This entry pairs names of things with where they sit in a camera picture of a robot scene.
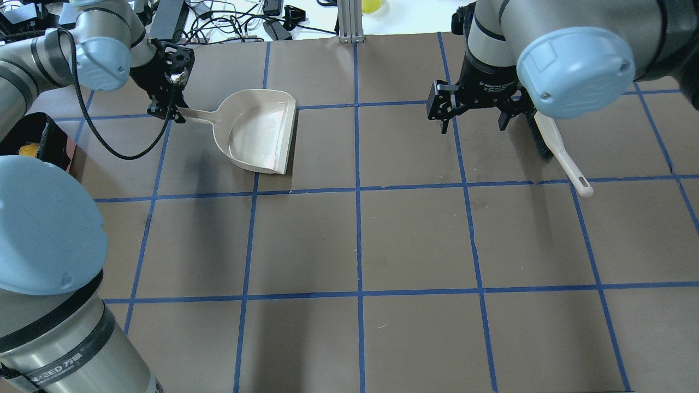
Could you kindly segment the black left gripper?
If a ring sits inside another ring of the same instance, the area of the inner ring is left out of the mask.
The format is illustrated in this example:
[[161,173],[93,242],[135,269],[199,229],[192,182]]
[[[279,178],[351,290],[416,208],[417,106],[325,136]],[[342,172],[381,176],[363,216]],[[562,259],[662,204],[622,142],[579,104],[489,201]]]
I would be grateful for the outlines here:
[[185,123],[181,109],[188,108],[184,89],[194,67],[194,50],[157,38],[148,38],[147,47],[152,48],[153,53],[147,55],[141,65],[131,67],[131,78],[150,97],[146,113],[156,118],[166,118],[169,100],[169,119],[175,123]]

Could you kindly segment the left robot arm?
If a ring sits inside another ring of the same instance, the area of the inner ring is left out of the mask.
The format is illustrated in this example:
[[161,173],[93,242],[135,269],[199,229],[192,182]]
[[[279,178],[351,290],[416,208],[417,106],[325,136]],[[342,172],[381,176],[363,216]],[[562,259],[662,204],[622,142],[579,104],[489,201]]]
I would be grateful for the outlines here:
[[23,392],[162,392],[98,296],[108,238],[67,165],[20,154],[20,121],[43,92],[115,91],[132,78],[165,122],[184,122],[192,50],[151,38],[127,1],[72,1],[73,29],[2,45],[2,379]]

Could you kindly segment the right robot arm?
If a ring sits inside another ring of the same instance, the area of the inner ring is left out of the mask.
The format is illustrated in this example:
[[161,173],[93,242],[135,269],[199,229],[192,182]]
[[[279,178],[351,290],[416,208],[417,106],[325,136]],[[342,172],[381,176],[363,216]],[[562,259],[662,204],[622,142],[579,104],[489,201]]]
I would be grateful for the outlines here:
[[554,119],[603,109],[633,82],[672,77],[697,109],[696,1],[474,1],[452,15],[461,74],[436,80],[427,117],[473,109]]

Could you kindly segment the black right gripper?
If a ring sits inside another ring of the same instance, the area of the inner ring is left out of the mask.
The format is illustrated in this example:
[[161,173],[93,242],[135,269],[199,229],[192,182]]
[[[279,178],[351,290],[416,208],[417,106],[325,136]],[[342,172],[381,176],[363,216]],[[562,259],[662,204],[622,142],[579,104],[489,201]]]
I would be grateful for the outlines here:
[[440,134],[445,135],[451,119],[457,116],[455,111],[497,108],[500,110],[497,127],[502,132],[511,119],[534,110],[527,94],[519,100],[512,99],[517,90],[519,80],[514,65],[487,64],[471,52],[465,52],[457,85],[444,80],[435,80],[430,85],[426,116],[430,122],[438,124]]

